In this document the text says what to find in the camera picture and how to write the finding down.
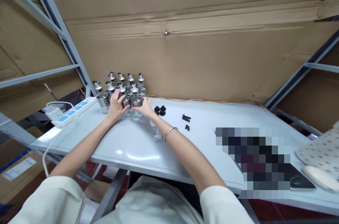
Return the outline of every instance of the hand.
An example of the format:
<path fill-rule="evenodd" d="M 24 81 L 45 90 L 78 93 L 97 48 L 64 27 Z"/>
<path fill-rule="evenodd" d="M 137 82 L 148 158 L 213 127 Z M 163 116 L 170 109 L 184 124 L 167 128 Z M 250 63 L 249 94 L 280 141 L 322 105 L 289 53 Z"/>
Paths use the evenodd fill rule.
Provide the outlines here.
<path fill-rule="evenodd" d="M 117 89 L 111 96 L 111 106 L 109 107 L 108 114 L 105 118 L 110 125 L 113 125 L 117 120 L 119 120 L 121 116 L 126 112 L 126 110 L 130 108 L 130 105 L 127 105 L 123 109 L 121 101 L 124 99 L 125 95 L 122 95 L 118 99 L 119 93 L 120 89 Z"/>
<path fill-rule="evenodd" d="M 133 107 L 134 111 L 138 111 L 142 115 L 146 116 L 147 118 L 150 118 L 151 115 L 155 114 L 153 111 L 153 108 L 151 106 L 151 99 L 147 97 L 142 97 L 143 103 L 141 107 Z"/>

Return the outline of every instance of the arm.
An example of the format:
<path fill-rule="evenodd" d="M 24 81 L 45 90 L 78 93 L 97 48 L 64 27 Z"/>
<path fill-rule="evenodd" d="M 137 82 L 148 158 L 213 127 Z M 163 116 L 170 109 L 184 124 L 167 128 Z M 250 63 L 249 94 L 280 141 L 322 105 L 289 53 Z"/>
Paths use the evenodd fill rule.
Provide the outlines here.
<path fill-rule="evenodd" d="M 128 105 L 123 109 L 121 101 L 125 95 L 118 99 L 119 93 L 120 90 L 116 90 L 112 95 L 111 106 L 106 118 L 59 162 L 49 176 L 74 177 L 76 175 L 92 156 L 102 137 L 129 108 Z"/>
<path fill-rule="evenodd" d="M 133 110 L 148 117 L 158 128 L 162 136 L 172 128 L 160 118 L 151 107 L 151 99 L 144 97 L 141 107 L 133 107 Z M 199 195 L 210 186 L 219 185 L 226 187 L 217 171 L 199 151 L 199 149 L 177 130 L 171 130 L 166 136 L 167 144 L 173 149 L 177 158 L 191 176 Z"/>

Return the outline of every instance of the smartphone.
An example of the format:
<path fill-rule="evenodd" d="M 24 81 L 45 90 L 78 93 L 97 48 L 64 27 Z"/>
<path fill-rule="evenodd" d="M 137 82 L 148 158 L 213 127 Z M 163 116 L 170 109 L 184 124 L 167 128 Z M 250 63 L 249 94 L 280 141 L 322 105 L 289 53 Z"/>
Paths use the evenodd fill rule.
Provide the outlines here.
<path fill-rule="evenodd" d="M 315 189 L 315 185 L 298 171 L 292 164 L 291 166 L 291 190 L 312 190 Z"/>

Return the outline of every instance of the power strip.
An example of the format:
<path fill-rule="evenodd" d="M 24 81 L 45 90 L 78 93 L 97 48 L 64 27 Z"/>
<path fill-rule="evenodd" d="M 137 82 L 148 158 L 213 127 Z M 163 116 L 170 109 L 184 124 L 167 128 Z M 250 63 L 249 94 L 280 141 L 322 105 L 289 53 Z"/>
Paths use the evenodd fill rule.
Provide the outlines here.
<path fill-rule="evenodd" d="M 64 116 L 62 116 L 59 120 L 52 122 L 54 126 L 57 127 L 65 127 L 67 124 L 69 124 L 71 121 L 73 121 L 77 114 L 78 116 L 82 114 L 84 111 L 86 111 L 91 105 L 93 105 L 97 101 L 96 97 L 87 97 L 83 101 L 81 101 L 79 104 L 74 106 L 74 109 L 71 108 L 67 112 L 64 113 Z"/>

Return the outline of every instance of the silver bracelet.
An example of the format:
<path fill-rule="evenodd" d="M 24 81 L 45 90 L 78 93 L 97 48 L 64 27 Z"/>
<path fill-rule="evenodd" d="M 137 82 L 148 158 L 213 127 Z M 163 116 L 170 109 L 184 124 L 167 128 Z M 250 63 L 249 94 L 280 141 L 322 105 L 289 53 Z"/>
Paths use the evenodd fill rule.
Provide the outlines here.
<path fill-rule="evenodd" d="M 167 134 L 172 130 L 172 129 L 176 129 L 176 130 L 178 130 L 178 128 L 177 127 L 172 127 L 172 128 L 170 128 L 167 132 L 166 132 L 166 134 L 162 137 L 163 138 L 163 140 L 166 142 L 166 140 L 165 140 L 165 138 L 166 138 L 166 136 L 167 136 Z"/>

